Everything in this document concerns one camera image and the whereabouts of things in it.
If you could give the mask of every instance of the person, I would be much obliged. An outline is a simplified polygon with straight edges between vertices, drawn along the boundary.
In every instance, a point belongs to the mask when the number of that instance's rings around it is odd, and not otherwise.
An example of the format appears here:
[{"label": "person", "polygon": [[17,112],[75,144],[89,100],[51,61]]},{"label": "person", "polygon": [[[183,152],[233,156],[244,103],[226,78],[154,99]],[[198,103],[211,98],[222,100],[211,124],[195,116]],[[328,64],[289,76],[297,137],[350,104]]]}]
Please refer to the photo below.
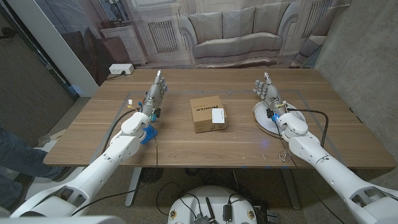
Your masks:
[{"label": "person", "polygon": [[32,148],[0,126],[0,166],[20,173],[15,181],[0,174],[0,206],[10,212],[17,209],[24,202],[24,194],[33,177],[60,182],[70,174],[71,167],[50,167],[44,164],[46,155],[47,152]]}]

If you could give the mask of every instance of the couch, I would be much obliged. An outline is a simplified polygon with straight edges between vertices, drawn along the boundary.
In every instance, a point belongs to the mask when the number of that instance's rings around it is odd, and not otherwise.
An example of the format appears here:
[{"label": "couch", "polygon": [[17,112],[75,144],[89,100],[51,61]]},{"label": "couch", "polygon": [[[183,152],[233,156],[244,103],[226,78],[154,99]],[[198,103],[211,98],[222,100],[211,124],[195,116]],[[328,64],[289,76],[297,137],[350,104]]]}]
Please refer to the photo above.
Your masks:
[{"label": "couch", "polygon": [[187,39],[192,67],[278,61],[299,12],[299,2],[278,2],[182,16],[178,28]]},{"label": "couch", "polygon": [[109,67],[113,63],[131,63],[120,37],[97,39],[90,28],[86,29],[84,37],[80,31],[61,36],[99,86],[110,74]]}]

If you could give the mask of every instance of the white plate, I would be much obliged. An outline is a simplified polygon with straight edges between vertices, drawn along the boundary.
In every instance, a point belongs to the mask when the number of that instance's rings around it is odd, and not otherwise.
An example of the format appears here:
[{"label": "white plate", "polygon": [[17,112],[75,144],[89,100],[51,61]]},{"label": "white plate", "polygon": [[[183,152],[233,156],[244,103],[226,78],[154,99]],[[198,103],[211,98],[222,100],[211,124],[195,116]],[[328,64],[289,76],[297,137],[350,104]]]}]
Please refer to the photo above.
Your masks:
[{"label": "white plate", "polygon": [[[294,107],[290,103],[286,104],[288,108],[296,109],[296,107]],[[267,104],[265,104],[263,101],[258,102],[253,108],[254,122],[256,122],[257,126],[267,134],[270,134],[274,137],[279,137],[276,124],[270,118],[267,117],[267,109],[268,109]],[[298,117],[299,119],[305,122],[305,117],[301,112],[291,111],[289,113],[292,113],[294,116]]]}]

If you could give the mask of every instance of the cardboard box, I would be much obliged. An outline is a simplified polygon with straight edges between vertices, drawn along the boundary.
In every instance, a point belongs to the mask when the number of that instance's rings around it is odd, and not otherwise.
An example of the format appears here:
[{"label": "cardboard box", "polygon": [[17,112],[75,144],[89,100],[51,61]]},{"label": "cardboard box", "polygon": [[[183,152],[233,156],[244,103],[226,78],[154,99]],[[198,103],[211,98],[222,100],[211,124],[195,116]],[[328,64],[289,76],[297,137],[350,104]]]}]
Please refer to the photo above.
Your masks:
[{"label": "cardboard box", "polygon": [[215,124],[212,122],[213,108],[224,109],[219,96],[210,96],[191,100],[195,133],[226,129],[227,117],[225,110],[223,111],[224,123]]}]

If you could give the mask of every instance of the wooden table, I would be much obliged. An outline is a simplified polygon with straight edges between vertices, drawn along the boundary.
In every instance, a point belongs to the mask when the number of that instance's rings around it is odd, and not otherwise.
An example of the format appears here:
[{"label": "wooden table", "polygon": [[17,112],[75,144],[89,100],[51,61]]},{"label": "wooden table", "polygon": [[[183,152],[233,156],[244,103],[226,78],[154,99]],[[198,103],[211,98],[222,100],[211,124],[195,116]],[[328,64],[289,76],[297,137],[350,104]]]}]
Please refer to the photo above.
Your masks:
[{"label": "wooden table", "polygon": [[[325,79],[311,69],[189,69],[162,70],[170,87],[154,127],[159,167],[293,168],[282,163],[280,139],[261,131],[253,121],[255,80],[267,71],[283,99],[297,108],[325,112],[330,119],[325,149],[350,168],[388,169],[396,163],[380,142],[352,113]],[[136,105],[154,81],[156,70],[135,70],[132,75],[106,81],[60,138],[44,162],[54,166],[87,166],[102,150],[105,134],[117,117]],[[220,95],[228,114],[225,130],[195,134],[190,99]],[[304,113],[309,130],[321,139],[325,119]],[[121,122],[113,134],[120,130]],[[155,141],[122,165],[154,167]],[[299,167],[310,167],[294,157]]]}]

